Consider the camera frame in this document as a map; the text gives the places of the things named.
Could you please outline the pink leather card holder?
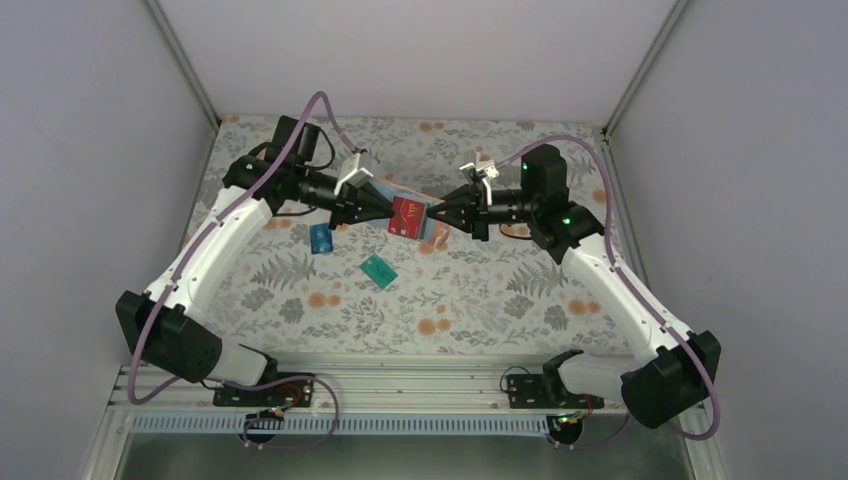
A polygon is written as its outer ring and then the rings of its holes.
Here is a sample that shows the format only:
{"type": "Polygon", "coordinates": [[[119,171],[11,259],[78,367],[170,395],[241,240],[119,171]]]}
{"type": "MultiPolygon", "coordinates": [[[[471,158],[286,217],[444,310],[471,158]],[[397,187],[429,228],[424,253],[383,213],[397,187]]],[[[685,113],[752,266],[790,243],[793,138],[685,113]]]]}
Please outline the pink leather card holder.
{"type": "Polygon", "coordinates": [[[430,246],[447,241],[448,226],[426,214],[427,209],[435,206],[439,199],[381,178],[373,179],[370,186],[390,201],[394,215],[389,219],[369,221],[369,224],[392,235],[430,246]]]}

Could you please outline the teal credit card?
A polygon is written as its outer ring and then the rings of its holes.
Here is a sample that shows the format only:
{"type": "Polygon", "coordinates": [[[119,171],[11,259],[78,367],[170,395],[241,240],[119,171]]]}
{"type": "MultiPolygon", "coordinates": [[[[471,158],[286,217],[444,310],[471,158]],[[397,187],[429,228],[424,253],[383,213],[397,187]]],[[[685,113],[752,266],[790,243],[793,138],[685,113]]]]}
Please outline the teal credit card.
{"type": "Polygon", "coordinates": [[[391,285],[398,277],[395,270],[377,254],[370,255],[360,264],[360,269],[380,289],[391,285]]]}

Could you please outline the blue credit card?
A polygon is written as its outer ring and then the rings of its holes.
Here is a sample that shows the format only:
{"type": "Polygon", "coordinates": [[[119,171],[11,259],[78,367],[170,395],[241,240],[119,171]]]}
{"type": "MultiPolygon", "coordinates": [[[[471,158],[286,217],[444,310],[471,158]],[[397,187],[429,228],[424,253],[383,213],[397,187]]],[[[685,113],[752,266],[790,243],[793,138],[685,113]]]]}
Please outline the blue credit card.
{"type": "Polygon", "coordinates": [[[332,230],[328,224],[309,226],[310,250],[313,255],[329,254],[334,250],[332,230]]]}

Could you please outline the red credit card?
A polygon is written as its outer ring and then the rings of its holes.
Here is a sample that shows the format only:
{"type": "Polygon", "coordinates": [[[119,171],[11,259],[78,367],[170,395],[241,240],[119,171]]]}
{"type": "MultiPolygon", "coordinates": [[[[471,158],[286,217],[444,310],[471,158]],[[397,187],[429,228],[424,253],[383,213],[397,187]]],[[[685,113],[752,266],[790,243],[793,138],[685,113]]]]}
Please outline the red credit card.
{"type": "Polygon", "coordinates": [[[389,219],[389,233],[408,239],[419,239],[423,232],[427,205],[403,196],[393,198],[395,215],[389,219]]]}

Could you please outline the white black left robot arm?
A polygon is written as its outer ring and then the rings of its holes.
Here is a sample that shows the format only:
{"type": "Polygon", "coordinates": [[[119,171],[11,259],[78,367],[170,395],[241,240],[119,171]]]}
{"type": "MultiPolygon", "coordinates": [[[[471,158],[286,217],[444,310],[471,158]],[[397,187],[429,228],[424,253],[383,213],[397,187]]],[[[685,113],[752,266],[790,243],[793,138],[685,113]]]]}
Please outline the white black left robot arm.
{"type": "Polygon", "coordinates": [[[130,371],[146,362],[190,383],[217,381],[238,388],[255,405],[278,391],[277,368],[262,351],[224,341],[202,323],[227,272],[253,237],[297,202],[328,213],[328,227],[395,220],[417,201],[439,199],[376,178],[366,152],[354,148],[338,173],[312,162],[318,125],[279,118],[274,135],[234,161],[216,200],[188,243],[143,292],[124,292],[116,313],[132,354],[130,371]]]}

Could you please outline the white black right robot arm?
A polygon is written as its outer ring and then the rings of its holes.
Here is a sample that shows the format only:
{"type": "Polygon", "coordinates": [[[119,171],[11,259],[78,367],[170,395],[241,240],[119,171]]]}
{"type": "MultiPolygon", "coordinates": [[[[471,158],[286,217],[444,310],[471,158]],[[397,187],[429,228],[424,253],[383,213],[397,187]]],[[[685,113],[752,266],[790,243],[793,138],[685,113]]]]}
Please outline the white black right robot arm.
{"type": "Polygon", "coordinates": [[[618,401],[651,429],[708,400],[714,418],[701,436],[714,434],[720,421],[714,385],[719,340],[672,314],[614,251],[607,227],[570,199],[559,150],[540,144],[522,153],[517,190],[494,189],[497,167],[475,151],[466,152],[460,170],[468,184],[447,200],[458,203],[462,229],[485,239],[493,225],[526,224],[533,242],[601,304],[630,349],[624,356],[575,349],[554,357],[543,367],[544,399],[555,407],[579,394],[618,401]]]}

